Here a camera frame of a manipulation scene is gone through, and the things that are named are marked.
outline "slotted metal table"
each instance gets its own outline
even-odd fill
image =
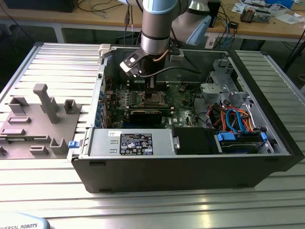
[[[33,86],[47,83],[48,94],[58,103],[71,98],[82,104],[74,135],[75,140],[81,139],[99,65],[98,48],[83,44],[35,46],[0,95],[0,122],[10,111],[7,104],[12,96],[39,103]],[[269,70],[257,69],[254,75]],[[283,81],[275,80],[274,85],[286,87],[287,79],[278,77]],[[277,109],[285,117],[285,109]],[[298,127],[291,127],[290,133],[305,136],[303,113],[301,109],[294,116]],[[305,150],[303,139],[298,141]],[[54,229],[305,227],[304,161],[288,172],[272,174],[255,188],[91,194],[66,159],[0,160],[0,193],[1,212],[44,217]]]

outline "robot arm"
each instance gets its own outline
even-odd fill
[[[136,0],[121,2],[137,5]],[[141,49],[120,64],[134,77],[151,75],[164,68],[163,57],[170,48],[172,27],[179,41],[197,45],[211,20],[206,15],[207,0],[139,0],[138,3],[143,8]]]

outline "gray floor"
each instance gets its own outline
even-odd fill
[[[24,26],[23,29],[37,42],[57,42],[51,28]],[[23,31],[18,32],[17,26],[12,26],[11,30],[10,37],[0,38],[0,90],[14,74],[33,45]],[[117,37],[123,36],[123,32],[120,31],[96,31],[97,40],[94,41],[92,30],[65,29],[64,33],[68,43],[115,43]],[[199,47],[204,47],[205,40],[206,38]],[[235,39],[232,49],[240,49],[241,43],[242,39]],[[283,67],[291,52],[282,42],[270,41],[265,42],[261,51],[271,55],[280,67]],[[299,88],[305,83],[298,79],[298,75],[305,74],[304,63],[305,55],[302,55],[296,59],[287,73]]]

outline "blue clip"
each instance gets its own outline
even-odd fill
[[[267,141],[267,135],[264,132],[261,133],[261,136],[264,142]]]
[[[236,138],[234,136],[234,133],[229,133],[229,132],[220,132],[217,135],[218,141],[235,141]]]
[[[68,148],[69,149],[76,149],[80,147],[80,142],[76,142],[76,141],[69,141],[69,145]]]

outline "blue cable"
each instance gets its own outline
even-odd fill
[[[225,25],[227,27],[227,36],[226,36],[226,38],[224,40],[224,46],[226,46],[227,45],[227,40],[228,40],[228,37],[229,37],[229,25],[228,25],[226,20],[223,19],[223,21],[225,22]]]
[[[237,120],[238,120],[238,124],[239,124],[240,130],[247,133],[248,131],[246,131],[246,129],[245,129],[244,125],[243,125],[242,118],[241,118],[239,112],[238,112],[237,110],[235,110],[235,109],[230,109],[230,110],[228,110],[228,111],[227,111],[227,114],[225,115],[225,121],[227,122],[227,126],[228,126],[231,130],[233,130],[234,133],[237,134],[237,130],[235,130],[235,129],[231,126],[230,121],[229,121],[229,115],[230,115],[230,113],[231,113],[232,111],[236,112]]]

